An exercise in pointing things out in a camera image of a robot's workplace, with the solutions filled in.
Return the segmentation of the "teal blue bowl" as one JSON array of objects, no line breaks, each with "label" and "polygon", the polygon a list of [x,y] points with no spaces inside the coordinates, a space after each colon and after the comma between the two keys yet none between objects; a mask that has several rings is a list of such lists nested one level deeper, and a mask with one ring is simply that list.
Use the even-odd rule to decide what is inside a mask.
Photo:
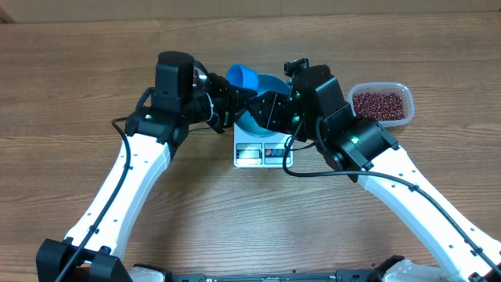
[{"label": "teal blue bowl", "polygon": [[[252,78],[250,75],[245,75],[243,77],[243,82],[239,83],[238,86],[245,89],[253,89],[257,91],[259,95],[264,94],[267,91],[278,92],[286,95],[290,91],[290,88],[285,81],[271,74],[258,74],[256,78]],[[276,132],[259,127],[248,111],[246,111],[236,121],[236,124],[245,133],[253,137],[268,138],[276,135]]]}]

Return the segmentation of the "blue measuring scoop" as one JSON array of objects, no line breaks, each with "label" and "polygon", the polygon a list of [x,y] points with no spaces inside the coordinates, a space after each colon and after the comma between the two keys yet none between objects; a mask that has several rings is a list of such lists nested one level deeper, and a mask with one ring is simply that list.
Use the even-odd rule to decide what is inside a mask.
[{"label": "blue measuring scoop", "polygon": [[232,65],[228,69],[225,79],[231,85],[240,88],[252,89],[254,91],[257,91],[259,88],[258,73],[255,70],[241,64]]}]

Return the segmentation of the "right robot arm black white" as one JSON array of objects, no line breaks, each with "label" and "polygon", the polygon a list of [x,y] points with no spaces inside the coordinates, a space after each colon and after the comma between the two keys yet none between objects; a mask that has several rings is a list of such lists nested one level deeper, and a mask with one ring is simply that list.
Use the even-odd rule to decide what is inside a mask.
[{"label": "right robot arm black white", "polygon": [[332,168],[385,203],[432,254],[438,266],[394,260],[380,281],[498,281],[500,242],[462,215],[419,171],[378,121],[353,114],[327,65],[287,62],[287,95],[268,91],[246,103],[256,123],[315,142]]}]

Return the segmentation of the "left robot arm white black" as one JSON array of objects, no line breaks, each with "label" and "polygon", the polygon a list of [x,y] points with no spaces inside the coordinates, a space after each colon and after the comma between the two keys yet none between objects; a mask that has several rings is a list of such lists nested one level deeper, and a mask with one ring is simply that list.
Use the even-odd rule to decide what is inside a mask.
[{"label": "left robot arm white black", "polygon": [[189,134],[207,123],[217,133],[233,125],[256,96],[258,76],[236,67],[225,77],[193,56],[159,54],[155,85],[135,110],[113,127],[122,138],[117,159],[95,199],[62,241],[45,240],[36,255],[40,281],[166,281],[168,273],[145,264],[126,269],[124,254],[153,184]]}]

